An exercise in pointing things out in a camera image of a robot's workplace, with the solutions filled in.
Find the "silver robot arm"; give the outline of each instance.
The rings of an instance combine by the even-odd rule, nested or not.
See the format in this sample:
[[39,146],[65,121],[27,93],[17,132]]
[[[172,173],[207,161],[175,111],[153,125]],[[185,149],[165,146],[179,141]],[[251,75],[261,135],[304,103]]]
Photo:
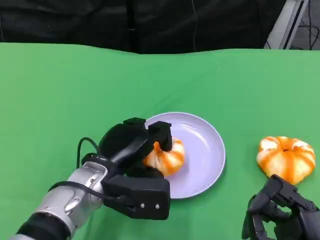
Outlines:
[[[40,206],[10,240],[70,240],[77,229],[102,205],[133,219],[165,220],[170,211],[170,184],[161,172],[142,161],[158,142],[172,149],[170,123],[131,118],[113,126],[99,146],[83,137],[77,149],[76,170],[67,181],[57,182]],[[83,141],[97,153],[81,161]]]
[[[105,166],[96,162],[86,162],[81,168],[76,169],[69,177],[68,181],[76,182],[100,193],[104,194],[101,180],[108,174]],[[72,186],[58,186],[49,191],[42,200],[40,206],[32,214],[33,216],[47,216],[56,218],[64,225],[66,237],[60,230],[48,229],[48,235],[53,235],[52,239],[69,240],[72,239],[76,230],[85,224],[89,216],[103,204],[101,198],[91,195],[84,190]],[[29,234],[28,226],[22,226],[18,233],[10,240],[38,240]]]

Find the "small pumpkin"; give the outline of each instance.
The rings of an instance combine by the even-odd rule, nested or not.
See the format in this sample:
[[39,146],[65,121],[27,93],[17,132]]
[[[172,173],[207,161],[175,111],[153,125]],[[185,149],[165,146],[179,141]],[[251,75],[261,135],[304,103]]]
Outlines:
[[268,177],[277,174],[293,185],[310,175],[316,167],[313,148],[304,141],[286,136],[262,139],[256,160]]
[[172,150],[163,151],[160,148],[159,143],[154,143],[153,151],[143,160],[146,166],[156,168],[164,176],[169,176],[183,166],[185,162],[185,147],[181,140],[172,138]]

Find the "black background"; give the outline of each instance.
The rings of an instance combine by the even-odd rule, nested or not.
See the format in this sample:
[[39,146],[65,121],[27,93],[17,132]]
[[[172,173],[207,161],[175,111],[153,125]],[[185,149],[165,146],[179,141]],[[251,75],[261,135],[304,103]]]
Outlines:
[[143,54],[258,49],[285,2],[0,0],[0,20],[4,42],[82,44]]

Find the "green backdrop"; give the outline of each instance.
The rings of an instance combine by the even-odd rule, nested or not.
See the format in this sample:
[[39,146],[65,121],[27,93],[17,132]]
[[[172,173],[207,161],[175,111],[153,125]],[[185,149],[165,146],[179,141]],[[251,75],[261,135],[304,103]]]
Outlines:
[[[135,55],[0,44],[0,239],[72,173],[81,137],[99,142],[124,119],[172,111],[198,115],[221,134],[227,160],[218,182],[173,201],[166,221],[133,220],[102,207],[74,239],[241,239],[248,200],[267,179],[256,164],[260,139],[300,138],[320,153],[319,62],[320,52],[309,51]],[[316,169],[299,185],[318,205],[319,181]]]

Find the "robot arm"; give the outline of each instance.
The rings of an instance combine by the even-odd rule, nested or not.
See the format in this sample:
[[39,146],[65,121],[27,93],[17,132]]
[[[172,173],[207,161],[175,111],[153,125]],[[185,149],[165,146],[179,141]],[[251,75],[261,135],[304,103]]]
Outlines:
[[144,119],[131,118],[112,127],[100,141],[97,153],[85,155],[82,167],[67,181],[54,184],[10,240],[70,240],[102,205],[133,219],[167,219],[170,184],[142,160],[153,150],[155,141],[163,150],[171,150],[170,126],[156,122],[146,129]]
[[[291,214],[278,208],[288,207]],[[263,221],[275,222],[278,240],[320,240],[320,211],[298,189],[277,175],[272,175],[262,190],[254,195],[242,228],[242,239],[273,240],[267,236]]]

